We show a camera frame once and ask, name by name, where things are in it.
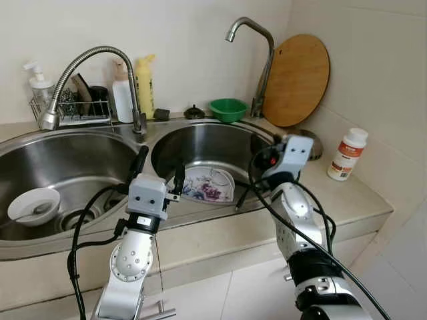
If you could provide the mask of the white floral plate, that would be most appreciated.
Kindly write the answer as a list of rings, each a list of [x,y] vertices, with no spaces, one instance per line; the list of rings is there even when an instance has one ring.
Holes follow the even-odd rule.
[[[236,183],[231,173],[215,167],[190,167],[184,171],[181,195],[207,203],[232,203]]]

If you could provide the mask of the tall rigid steel faucet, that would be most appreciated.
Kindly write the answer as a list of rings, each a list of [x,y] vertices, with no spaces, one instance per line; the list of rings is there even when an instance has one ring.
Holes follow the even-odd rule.
[[[260,79],[252,99],[252,107],[250,109],[250,116],[253,118],[262,118],[263,117],[263,105],[266,100],[266,88],[268,88],[268,79],[272,69],[272,63],[274,63],[274,51],[275,51],[275,42],[272,34],[265,28],[262,27],[259,23],[250,19],[248,17],[240,17],[236,19],[231,27],[227,30],[225,40],[227,42],[233,43],[236,33],[242,25],[247,25],[250,29],[256,31],[264,37],[266,43],[268,44],[268,55],[266,55],[266,62],[262,74],[260,74]]]

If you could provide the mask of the stainless steel bowl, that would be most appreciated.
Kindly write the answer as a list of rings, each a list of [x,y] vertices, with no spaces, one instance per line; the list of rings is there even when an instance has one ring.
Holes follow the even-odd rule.
[[[324,146],[320,138],[312,131],[298,129],[298,128],[287,128],[287,134],[297,135],[311,138],[312,140],[312,149],[308,158],[308,161],[318,161],[324,153]]]

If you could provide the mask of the green plastic bowl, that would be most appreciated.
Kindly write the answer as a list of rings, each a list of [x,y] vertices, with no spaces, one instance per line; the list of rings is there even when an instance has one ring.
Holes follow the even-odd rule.
[[[239,99],[223,98],[210,101],[209,110],[214,119],[226,124],[232,124],[244,118],[248,105]]]

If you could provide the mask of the stainless steel double sink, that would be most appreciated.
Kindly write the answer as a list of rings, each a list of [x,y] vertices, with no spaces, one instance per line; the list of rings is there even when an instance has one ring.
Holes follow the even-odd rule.
[[[0,261],[35,258],[70,248],[74,213],[82,210],[98,190],[125,183],[130,165],[142,145],[149,147],[146,174],[173,179],[174,165],[215,167],[228,171],[241,195],[250,168],[251,137],[265,138],[280,130],[240,121],[224,124],[214,119],[174,119],[147,125],[138,137],[131,125],[90,125],[57,131],[36,131],[0,142]],[[60,192],[57,216],[36,227],[12,223],[8,206],[36,188]]]

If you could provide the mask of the round wooden cutting board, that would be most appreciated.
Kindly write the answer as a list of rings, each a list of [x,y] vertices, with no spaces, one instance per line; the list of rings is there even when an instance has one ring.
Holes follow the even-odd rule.
[[[331,70],[319,37],[303,33],[285,40],[274,49],[264,118],[275,126],[294,126],[307,119],[324,98]]]

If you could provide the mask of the black sink stopper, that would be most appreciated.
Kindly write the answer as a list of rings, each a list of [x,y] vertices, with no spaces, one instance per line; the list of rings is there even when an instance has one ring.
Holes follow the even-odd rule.
[[[204,110],[198,109],[195,105],[183,111],[184,118],[186,119],[203,119],[205,118]]]

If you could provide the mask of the white detergent bottle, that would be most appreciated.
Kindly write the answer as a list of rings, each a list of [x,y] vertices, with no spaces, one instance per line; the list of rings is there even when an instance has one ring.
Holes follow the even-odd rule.
[[[113,66],[115,67],[115,75],[113,76],[111,91],[116,118],[119,122],[131,124],[133,122],[131,83],[126,64],[125,61],[116,58],[113,60]]]

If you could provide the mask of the white orange label pill bottle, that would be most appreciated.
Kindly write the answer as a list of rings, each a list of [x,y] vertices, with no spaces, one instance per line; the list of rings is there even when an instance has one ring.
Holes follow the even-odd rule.
[[[353,173],[354,167],[360,159],[365,147],[369,133],[361,128],[351,128],[342,138],[338,149],[332,157],[327,169],[330,179],[344,182]]]

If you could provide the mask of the black cup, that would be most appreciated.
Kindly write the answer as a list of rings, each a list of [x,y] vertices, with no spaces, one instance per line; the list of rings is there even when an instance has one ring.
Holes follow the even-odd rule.
[[[88,88],[88,92],[92,102],[89,104],[87,115],[99,117],[109,116],[109,89],[101,86],[91,86]]]

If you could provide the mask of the yellow plastic bottle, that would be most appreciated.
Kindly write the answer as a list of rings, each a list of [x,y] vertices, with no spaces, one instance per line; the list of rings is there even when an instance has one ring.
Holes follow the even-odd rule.
[[[153,73],[151,64],[155,61],[155,55],[146,55],[137,59],[136,82],[137,82],[137,101],[141,113],[146,119],[153,119]]]

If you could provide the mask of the steel wool scourer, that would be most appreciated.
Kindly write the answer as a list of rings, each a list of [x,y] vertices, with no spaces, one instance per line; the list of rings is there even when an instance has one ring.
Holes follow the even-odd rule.
[[[77,110],[77,103],[79,102],[79,94],[72,89],[64,89],[60,98],[58,98],[58,108],[61,110],[62,115],[65,117],[72,117],[79,115]]]

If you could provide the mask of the metal spoon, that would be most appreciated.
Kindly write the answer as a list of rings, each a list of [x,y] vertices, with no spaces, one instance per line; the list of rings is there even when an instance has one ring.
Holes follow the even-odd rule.
[[[53,205],[51,203],[42,203],[40,205],[30,205],[21,211],[17,219],[18,222],[34,221],[43,216],[49,215],[52,212]]]

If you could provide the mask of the plain white bowl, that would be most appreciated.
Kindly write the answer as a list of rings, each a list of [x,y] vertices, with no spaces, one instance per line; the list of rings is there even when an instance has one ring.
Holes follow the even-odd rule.
[[[53,205],[52,212],[49,215],[43,216],[34,221],[24,221],[23,223],[17,221],[19,214],[21,214],[21,211],[26,207],[29,207],[30,205],[40,205],[42,203],[51,203]],[[61,195],[57,190],[52,188],[31,189],[19,195],[11,202],[8,206],[8,217],[12,222],[28,227],[45,225],[57,216],[60,204]]]

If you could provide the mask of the clear pump soap dispenser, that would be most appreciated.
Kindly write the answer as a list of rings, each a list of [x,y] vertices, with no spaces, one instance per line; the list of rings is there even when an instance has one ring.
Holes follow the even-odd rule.
[[[43,68],[36,61],[25,64],[24,70],[31,72],[31,108],[35,115],[40,115],[49,106],[54,95],[54,83],[43,73]]]

